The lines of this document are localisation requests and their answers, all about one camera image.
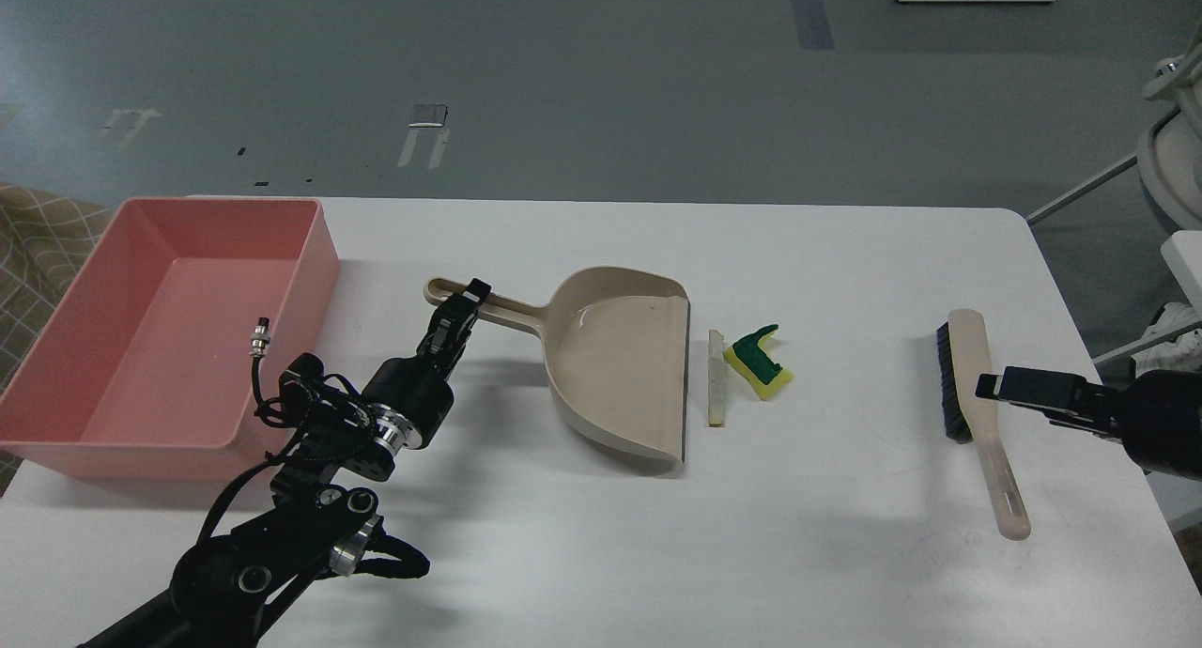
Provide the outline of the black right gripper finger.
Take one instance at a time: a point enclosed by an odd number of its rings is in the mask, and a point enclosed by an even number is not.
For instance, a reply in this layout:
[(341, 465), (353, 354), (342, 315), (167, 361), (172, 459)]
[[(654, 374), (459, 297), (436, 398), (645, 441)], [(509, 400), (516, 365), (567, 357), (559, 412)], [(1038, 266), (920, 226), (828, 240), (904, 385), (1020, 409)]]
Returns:
[(1103, 409), (1043, 409), (1040, 414), (1047, 418), (1052, 426), (1085, 432), (1103, 440), (1120, 440), (1123, 433), (1117, 426), (1115, 417)]
[(1000, 375), (980, 374), (975, 396), (1035, 411), (1075, 414), (1089, 387), (1085, 377), (1076, 374), (1008, 365)]

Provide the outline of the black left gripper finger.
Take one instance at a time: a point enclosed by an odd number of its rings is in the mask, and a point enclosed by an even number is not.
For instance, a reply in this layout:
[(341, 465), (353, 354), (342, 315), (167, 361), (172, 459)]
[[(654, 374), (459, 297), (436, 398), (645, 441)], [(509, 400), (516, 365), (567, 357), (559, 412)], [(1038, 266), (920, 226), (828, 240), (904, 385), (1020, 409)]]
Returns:
[(453, 295), (432, 315), (424, 339), (418, 344), (418, 357), (435, 367), (456, 367), (468, 347), (470, 337), (470, 299)]
[(458, 364), (482, 307), (492, 293), (492, 285), (474, 277), (454, 295), (454, 367)]

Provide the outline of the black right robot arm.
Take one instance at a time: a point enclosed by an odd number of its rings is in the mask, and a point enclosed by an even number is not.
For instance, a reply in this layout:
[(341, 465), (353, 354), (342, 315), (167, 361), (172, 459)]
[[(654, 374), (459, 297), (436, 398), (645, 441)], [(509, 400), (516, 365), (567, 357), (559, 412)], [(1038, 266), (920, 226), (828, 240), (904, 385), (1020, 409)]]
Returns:
[(1075, 374), (1008, 365), (1000, 375), (980, 375), (975, 396), (1120, 444), (1142, 470), (1201, 478), (1200, 373), (1150, 370), (1117, 390)]

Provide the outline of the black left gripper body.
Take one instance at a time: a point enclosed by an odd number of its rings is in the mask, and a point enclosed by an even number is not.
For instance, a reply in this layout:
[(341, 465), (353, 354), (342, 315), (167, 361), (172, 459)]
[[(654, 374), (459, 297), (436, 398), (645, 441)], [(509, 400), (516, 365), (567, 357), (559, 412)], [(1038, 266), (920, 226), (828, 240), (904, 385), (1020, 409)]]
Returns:
[(362, 391), (379, 446), (389, 452), (424, 450), (454, 404), (451, 371), (430, 357), (391, 358)]

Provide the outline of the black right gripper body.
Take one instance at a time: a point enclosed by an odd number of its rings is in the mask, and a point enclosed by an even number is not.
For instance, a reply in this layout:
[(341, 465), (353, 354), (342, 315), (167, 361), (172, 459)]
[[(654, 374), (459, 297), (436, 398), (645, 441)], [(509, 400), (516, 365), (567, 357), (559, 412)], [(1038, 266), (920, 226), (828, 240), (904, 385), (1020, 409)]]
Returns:
[(1115, 417), (1120, 444), (1142, 470), (1179, 478), (1201, 478), (1201, 375), (1152, 370), (1125, 390), (1090, 384), (1085, 409), (1103, 409)]

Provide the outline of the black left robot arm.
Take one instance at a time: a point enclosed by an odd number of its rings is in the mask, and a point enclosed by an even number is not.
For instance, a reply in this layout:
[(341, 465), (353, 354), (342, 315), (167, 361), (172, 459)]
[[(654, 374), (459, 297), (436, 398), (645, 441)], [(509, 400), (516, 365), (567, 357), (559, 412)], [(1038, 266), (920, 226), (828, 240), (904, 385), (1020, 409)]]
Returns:
[(424, 339), (358, 390), (300, 353), (266, 398), (258, 365), (270, 335), (252, 334), (254, 417), (286, 430), (282, 450), (240, 472), (215, 499), (194, 546), (159, 595), (89, 641), (91, 647), (254, 647), (319, 579), (417, 579), (430, 563), (391, 536), (369, 488), (335, 484), (347, 470), (383, 482), (403, 450), (423, 450), (454, 404), (448, 379), (492, 289), (474, 280), (438, 302)]

